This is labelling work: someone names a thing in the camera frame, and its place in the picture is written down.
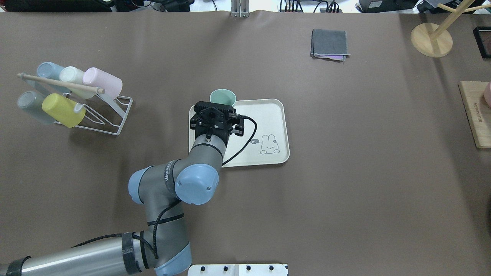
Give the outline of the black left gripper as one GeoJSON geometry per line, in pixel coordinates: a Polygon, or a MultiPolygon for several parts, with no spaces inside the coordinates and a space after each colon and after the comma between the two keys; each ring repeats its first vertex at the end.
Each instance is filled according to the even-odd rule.
{"type": "Polygon", "coordinates": [[[195,139],[203,135],[209,138],[214,135],[221,140],[229,140],[231,133],[239,137],[244,136],[244,119],[232,119],[232,124],[207,124],[204,122],[198,122],[198,117],[191,117],[190,129],[194,130],[195,139]]]}

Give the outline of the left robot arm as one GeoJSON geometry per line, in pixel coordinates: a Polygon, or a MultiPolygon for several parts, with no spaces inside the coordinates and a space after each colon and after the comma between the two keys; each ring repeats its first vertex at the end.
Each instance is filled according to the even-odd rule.
{"type": "Polygon", "coordinates": [[[183,205],[211,200],[225,164],[226,142],[220,134],[244,129],[245,115],[235,115],[220,129],[217,119],[190,120],[198,133],[188,157],[135,172],[129,194],[145,206],[148,229],[103,235],[61,253],[26,256],[1,267],[2,276],[135,276],[152,268],[158,276],[175,276],[191,266],[191,243],[183,205]]]}

